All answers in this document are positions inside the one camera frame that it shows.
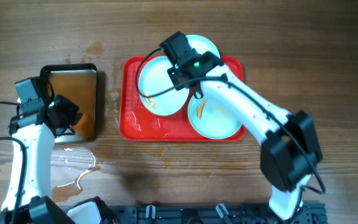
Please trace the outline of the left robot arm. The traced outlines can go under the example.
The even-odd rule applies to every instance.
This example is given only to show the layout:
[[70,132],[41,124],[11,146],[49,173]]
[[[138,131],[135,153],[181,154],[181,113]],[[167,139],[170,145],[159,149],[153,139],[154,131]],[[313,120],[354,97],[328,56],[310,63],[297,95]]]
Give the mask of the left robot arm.
[[14,146],[14,157],[0,223],[118,223],[99,197],[67,212],[52,199],[52,149],[56,138],[75,134],[79,107],[56,95],[48,78],[26,78],[16,82],[15,88],[21,101],[5,138]]

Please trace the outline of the white plate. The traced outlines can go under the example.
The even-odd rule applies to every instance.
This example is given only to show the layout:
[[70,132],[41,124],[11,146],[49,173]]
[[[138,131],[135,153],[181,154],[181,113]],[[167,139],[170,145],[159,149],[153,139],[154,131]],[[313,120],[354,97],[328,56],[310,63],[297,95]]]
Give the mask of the white plate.
[[188,119],[193,129],[203,137],[220,140],[232,137],[242,127],[228,110],[212,99],[191,97]]
[[[139,91],[150,96],[173,87],[167,73],[167,70],[171,67],[172,64],[166,56],[158,56],[148,61],[139,75]],[[151,113],[158,116],[169,116],[182,109],[188,99],[189,92],[187,88],[179,91],[173,89],[152,98],[140,96],[140,99]]]
[[201,35],[186,35],[189,45],[192,49],[195,49],[199,54],[204,54],[205,52],[211,52],[218,58],[220,58],[220,53],[218,48],[206,37]]

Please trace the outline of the green orange sponge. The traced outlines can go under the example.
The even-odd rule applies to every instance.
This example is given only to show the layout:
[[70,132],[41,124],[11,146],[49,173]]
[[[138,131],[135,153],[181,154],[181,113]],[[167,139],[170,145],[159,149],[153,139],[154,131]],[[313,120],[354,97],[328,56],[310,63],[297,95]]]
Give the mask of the green orange sponge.
[[89,120],[88,115],[84,113],[77,113],[74,118],[74,123],[72,124],[72,128],[75,131],[79,131],[84,128],[87,121]]

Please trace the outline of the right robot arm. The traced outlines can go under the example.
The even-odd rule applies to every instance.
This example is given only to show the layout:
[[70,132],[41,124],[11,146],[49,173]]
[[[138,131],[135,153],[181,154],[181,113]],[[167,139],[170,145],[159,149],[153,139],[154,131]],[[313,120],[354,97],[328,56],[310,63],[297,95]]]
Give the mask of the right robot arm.
[[238,79],[221,58],[199,53],[178,31],[160,43],[172,67],[167,73],[173,88],[191,88],[195,95],[216,101],[233,114],[260,144],[260,169],[272,184],[269,207],[276,216],[292,222],[303,205],[303,192],[313,175],[326,188],[316,170],[323,155],[310,115],[291,114],[267,101]]

